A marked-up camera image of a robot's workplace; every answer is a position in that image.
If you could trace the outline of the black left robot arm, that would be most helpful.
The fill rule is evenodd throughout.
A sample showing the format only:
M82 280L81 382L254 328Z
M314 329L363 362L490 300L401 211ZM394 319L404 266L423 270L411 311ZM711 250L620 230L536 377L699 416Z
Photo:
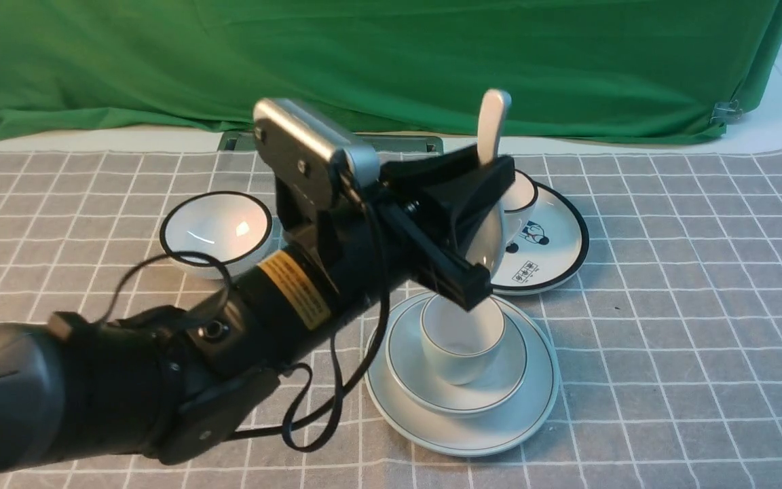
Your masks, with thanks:
M374 304L387 325L389 295L415 279L473 307L490 292L487 266L464 248L502 197L500 185L382 179L330 192L330 207L276 180L290 244L191 310L159 306L122 320L74 312L45 325L0 324L0 473L107 454L177 465L220 443L292 432L324 414L326 443L342 401L375 358L296 420L298 397L276 427L240 431L280 378Z

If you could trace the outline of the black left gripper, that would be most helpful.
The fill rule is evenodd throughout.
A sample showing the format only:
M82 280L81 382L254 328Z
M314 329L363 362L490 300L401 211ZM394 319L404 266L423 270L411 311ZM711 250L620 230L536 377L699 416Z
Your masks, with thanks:
M409 279L475 309L491 295L489 272L459 253L513 179L513 157L482 164L475 145L385 163L379 181L359 189L276 177L289 234L276 254L276 318L350 320Z

